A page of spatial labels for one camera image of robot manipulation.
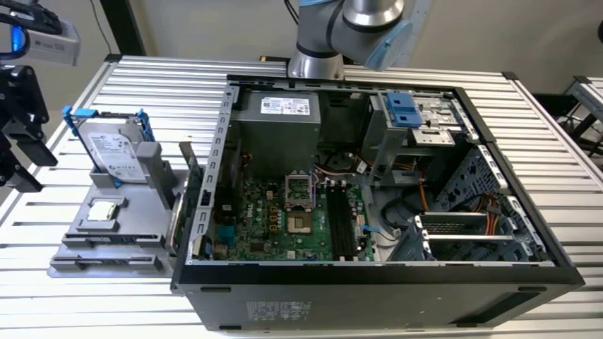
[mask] ram slot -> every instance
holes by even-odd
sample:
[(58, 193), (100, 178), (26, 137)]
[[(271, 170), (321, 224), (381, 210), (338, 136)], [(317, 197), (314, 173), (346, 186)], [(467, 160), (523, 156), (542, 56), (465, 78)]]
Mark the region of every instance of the ram slot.
[(327, 187), (329, 228), (331, 229), (333, 258), (351, 261), (357, 255), (351, 211), (346, 188)]

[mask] slotted aluminum table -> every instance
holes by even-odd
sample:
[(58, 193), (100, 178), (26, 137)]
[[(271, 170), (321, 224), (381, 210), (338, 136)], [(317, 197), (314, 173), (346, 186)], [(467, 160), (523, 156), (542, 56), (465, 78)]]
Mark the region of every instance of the slotted aluminum table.
[[(184, 167), (178, 142), (190, 140), (204, 163), (227, 74), (285, 76), (283, 63), (217, 62), (126, 56), (106, 62), (75, 108), (152, 117), (174, 167)], [(46, 269), (76, 215), (92, 167), (66, 124), (48, 146), (54, 168), (30, 171), (47, 186), (11, 193), (0, 208), (2, 338), (389, 337), (603, 338), (603, 178), (519, 81), (501, 73), (347, 68), (351, 81), (461, 86), (499, 140), (531, 198), (586, 279), (586, 286), (493, 330), (209, 333), (168, 279), (52, 279)]]

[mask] motherboard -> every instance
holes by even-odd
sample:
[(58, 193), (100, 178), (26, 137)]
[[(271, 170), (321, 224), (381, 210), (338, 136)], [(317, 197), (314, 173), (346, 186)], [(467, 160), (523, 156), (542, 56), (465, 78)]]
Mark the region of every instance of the motherboard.
[(238, 225), (233, 239), (221, 237), (219, 227), (215, 259), (374, 260), (359, 186), (314, 181), (303, 173), (243, 180)]

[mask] barcode label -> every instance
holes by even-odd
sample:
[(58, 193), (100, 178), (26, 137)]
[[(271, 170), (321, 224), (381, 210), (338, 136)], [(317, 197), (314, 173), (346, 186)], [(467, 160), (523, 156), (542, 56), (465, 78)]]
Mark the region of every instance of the barcode label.
[(266, 97), (262, 99), (261, 113), (310, 115), (310, 99)]

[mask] open computer tower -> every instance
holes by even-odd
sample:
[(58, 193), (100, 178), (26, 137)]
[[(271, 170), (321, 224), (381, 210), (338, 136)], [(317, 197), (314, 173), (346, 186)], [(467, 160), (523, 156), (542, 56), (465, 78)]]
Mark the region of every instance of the open computer tower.
[(230, 76), (199, 185), (210, 330), (493, 327), (585, 283), (462, 88)]

